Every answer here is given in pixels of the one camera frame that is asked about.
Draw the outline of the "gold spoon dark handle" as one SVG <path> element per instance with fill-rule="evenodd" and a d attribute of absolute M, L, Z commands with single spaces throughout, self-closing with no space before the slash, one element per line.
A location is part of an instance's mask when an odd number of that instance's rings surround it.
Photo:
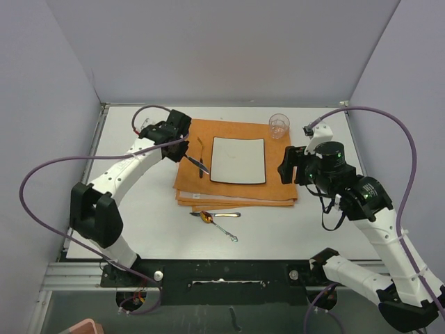
<path fill-rule="evenodd" d="M 199 136 L 197 137 L 197 141 L 198 141 L 198 143 L 201 146 L 201 150 L 200 150 L 200 163 L 203 164 L 204 144 L 203 144 L 203 142 L 202 142 L 202 140 L 201 140 L 201 138 Z M 199 176 L 200 176 L 200 179 L 202 179 L 203 176 L 204 176 L 204 171 L 202 169 L 200 169 L 200 171 L 199 171 Z"/>

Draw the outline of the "clear drinking glass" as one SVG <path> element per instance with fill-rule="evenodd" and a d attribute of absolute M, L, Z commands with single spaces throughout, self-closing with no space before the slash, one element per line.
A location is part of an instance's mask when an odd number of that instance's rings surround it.
<path fill-rule="evenodd" d="M 271 137 L 280 139 L 288 133 L 290 120 L 286 115 L 276 113 L 269 118 L 268 125 Z"/>

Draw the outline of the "white square plate black rim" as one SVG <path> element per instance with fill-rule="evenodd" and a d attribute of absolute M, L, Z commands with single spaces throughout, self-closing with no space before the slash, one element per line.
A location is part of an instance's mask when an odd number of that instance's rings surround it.
<path fill-rule="evenodd" d="M 223 184 L 265 184 L 264 139 L 214 137 L 210 180 Z"/>

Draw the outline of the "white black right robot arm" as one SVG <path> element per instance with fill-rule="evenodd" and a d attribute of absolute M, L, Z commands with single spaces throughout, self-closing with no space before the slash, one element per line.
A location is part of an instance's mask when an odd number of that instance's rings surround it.
<path fill-rule="evenodd" d="M 336 207 L 342 221 L 353 222 L 389 272 L 374 273 L 325 248 L 309 261 L 315 283 L 336 282 L 366 297 L 402 333 L 425 328 L 438 318 L 444 283 L 420 258 L 406 232 L 396 227 L 396 210 L 381 183 L 346 163 L 342 143 L 321 143 L 312 154 L 304 147 L 288 146 L 277 171 L 282 183 L 313 184 L 313 196 L 330 199 L 323 213 Z"/>

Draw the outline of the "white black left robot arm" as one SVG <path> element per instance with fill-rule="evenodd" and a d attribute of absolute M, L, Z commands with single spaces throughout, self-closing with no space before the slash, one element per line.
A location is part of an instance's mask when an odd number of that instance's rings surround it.
<path fill-rule="evenodd" d="M 119 204 L 131 187 L 164 158 L 179 162 L 186 155 L 191 117 L 169 111 L 166 120 L 140 130 L 123 158 L 119 158 L 99 177 L 77 183 L 70 195 L 70 227 L 92 242 L 102 255 L 118 267 L 116 276 L 126 286 L 135 285 L 141 268 L 138 255 L 122 236 L 123 221 Z"/>

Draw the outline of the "silver table knife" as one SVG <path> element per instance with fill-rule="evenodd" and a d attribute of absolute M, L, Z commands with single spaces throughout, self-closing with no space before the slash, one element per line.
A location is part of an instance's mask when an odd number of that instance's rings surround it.
<path fill-rule="evenodd" d="M 201 211 L 201 212 L 190 212 L 191 216 L 199 216 L 199 217 L 204 217 L 204 216 L 208 216 L 208 217 L 230 217 L 230 218 L 238 218 L 241 217 L 241 213 L 240 212 L 232 212 L 232 213 L 214 213 L 214 212 L 205 212 L 205 211 Z"/>
<path fill-rule="evenodd" d="M 187 158 L 187 160 L 189 160 L 194 166 L 198 167 L 200 171 L 202 171 L 203 173 L 209 174 L 210 170 L 201 162 L 198 161 L 188 155 L 185 155 L 185 158 Z"/>

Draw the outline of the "orange cloth napkin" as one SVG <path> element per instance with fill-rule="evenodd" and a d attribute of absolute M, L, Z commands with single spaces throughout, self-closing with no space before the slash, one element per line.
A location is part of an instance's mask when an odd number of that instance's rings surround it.
<path fill-rule="evenodd" d="M 266 183 L 265 184 L 223 184 L 212 182 L 210 173 L 200 179 L 199 169 L 187 158 L 179 163 L 174 188 L 180 205 L 190 205 L 195 211 L 216 209 L 221 205 L 244 206 L 292 206 L 298 197 L 293 183 L 282 184 L 277 171 L 282 163 L 285 148 L 290 146 L 288 134 L 274 139 L 265 124 L 227 122 L 194 119 L 189 128 L 187 154 L 200 160 L 200 137 L 204 144 L 203 164 L 210 170 L 213 138 L 264 139 Z"/>

